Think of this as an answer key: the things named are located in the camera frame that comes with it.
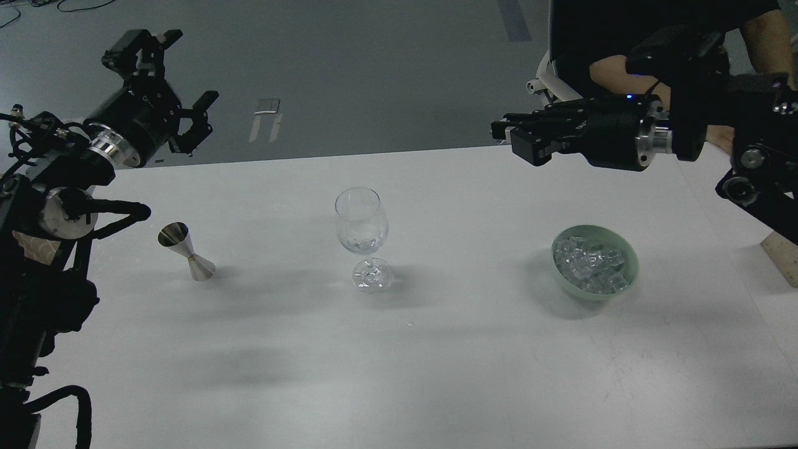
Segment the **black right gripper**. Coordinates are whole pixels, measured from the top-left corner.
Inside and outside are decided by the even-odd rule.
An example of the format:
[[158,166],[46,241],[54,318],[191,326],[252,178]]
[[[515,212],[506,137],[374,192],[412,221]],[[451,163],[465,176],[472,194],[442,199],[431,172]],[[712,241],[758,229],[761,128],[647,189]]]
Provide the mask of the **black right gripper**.
[[[561,153],[581,154],[599,168],[643,171],[656,155],[673,153],[670,112],[656,95],[568,100],[490,124],[495,140],[508,140],[508,130],[513,154],[536,167]],[[577,147],[553,140],[577,135]]]

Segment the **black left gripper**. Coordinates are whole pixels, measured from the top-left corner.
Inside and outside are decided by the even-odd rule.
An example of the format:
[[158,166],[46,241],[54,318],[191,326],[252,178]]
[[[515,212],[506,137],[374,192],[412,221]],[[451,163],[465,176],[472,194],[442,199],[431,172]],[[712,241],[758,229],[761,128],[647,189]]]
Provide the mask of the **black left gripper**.
[[[103,66],[122,78],[122,88],[91,111],[84,125],[99,146],[112,146],[100,153],[116,168],[144,166],[167,141],[171,153],[191,155],[211,135],[208,109],[219,92],[205,91],[186,109],[165,79],[165,51],[182,36],[181,29],[157,35],[131,29],[103,54]],[[190,126],[180,133],[182,120]]]

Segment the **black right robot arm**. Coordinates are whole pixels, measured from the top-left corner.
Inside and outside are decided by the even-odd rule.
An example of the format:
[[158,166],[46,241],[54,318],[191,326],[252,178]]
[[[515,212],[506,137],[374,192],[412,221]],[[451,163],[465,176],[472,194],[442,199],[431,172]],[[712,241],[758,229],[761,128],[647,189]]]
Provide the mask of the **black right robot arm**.
[[716,193],[796,242],[796,91],[786,74],[730,75],[718,31],[671,26],[632,49],[627,69],[671,88],[669,110],[651,91],[565,100],[532,113],[507,113],[491,135],[542,166],[555,153],[580,153],[611,170],[646,170],[658,153],[698,159],[708,125],[733,128],[731,168]]

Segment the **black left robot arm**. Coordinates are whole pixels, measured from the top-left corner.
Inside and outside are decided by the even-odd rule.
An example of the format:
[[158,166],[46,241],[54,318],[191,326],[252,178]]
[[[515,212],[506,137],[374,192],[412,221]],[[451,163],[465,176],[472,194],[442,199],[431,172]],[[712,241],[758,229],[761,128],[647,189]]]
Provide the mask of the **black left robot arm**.
[[92,196],[122,168],[141,168],[168,146],[191,154],[212,133],[209,90],[186,107],[166,79],[165,52],[179,29],[154,35],[131,29],[105,52],[102,64],[122,78],[113,93],[82,122],[48,111],[25,117],[14,105],[8,124],[9,157],[2,176],[2,447],[34,448],[42,411],[76,398],[77,448],[92,441],[88,390],[60,387],[31,398],[32,383],[48,369],[58,335],[79,332],[97,306],[88,271],[92,245],[145,221],[142,203]]

